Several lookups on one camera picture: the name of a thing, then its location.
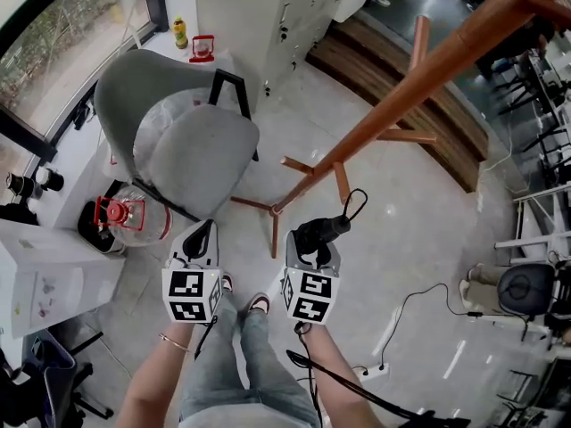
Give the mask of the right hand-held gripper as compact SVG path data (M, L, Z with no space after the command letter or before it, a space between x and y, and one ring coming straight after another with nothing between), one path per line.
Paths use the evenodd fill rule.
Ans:
M285 276L282 298L287 316L304 323L324 325L335 305L340 286L341 257L333 242L319 246L317 269L302 261L290 231L285 239Z

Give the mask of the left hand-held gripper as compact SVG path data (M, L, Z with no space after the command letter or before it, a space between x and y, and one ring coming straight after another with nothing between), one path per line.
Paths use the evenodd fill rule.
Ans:
M162 299L173 322L207 324L222 297L218 225L207 219L172 242L161 272Z

